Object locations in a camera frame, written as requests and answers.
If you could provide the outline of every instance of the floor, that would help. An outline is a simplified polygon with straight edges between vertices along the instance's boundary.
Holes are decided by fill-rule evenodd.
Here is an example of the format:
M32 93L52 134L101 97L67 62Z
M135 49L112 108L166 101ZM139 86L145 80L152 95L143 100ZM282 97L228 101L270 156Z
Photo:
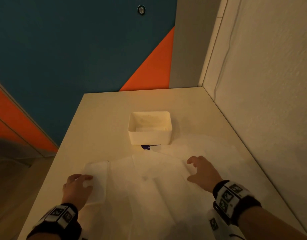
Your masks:
M0 240L17 239L53 159L0 160Z

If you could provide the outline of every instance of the white plastic container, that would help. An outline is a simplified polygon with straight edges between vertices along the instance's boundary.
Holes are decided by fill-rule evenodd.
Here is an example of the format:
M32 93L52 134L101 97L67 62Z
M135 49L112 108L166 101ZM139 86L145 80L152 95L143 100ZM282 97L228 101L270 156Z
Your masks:
M132 145L169 144L172 133L170 113L132 112L128 132Z

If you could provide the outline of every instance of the forearm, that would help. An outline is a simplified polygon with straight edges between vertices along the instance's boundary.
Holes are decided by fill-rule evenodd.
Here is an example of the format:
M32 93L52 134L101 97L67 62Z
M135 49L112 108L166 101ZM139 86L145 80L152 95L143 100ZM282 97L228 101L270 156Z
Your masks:
M244 211L238 223L247 240L307 240L307 236L261 207Z
M61 238L57 234L37 233L28 238L28 240L61 240Z

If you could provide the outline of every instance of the left hand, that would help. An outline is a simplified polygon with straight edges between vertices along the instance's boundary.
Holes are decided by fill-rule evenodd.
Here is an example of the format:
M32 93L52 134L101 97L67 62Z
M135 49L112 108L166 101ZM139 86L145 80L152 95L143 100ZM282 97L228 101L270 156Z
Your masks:
M73 174L68 177L67 183L63 185L63 197L61 203L71 203L77 207L78 211L81 210L86 204L93 187L83 187L82 183L85 180L91 180L92 175Z

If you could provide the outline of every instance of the blue wall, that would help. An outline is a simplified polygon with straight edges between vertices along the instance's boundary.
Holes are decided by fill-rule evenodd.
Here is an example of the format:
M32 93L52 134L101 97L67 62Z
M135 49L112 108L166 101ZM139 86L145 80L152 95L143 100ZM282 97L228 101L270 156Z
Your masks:
M176 2L0 0L0 83L60 145L83 94L118 91L175 25Z

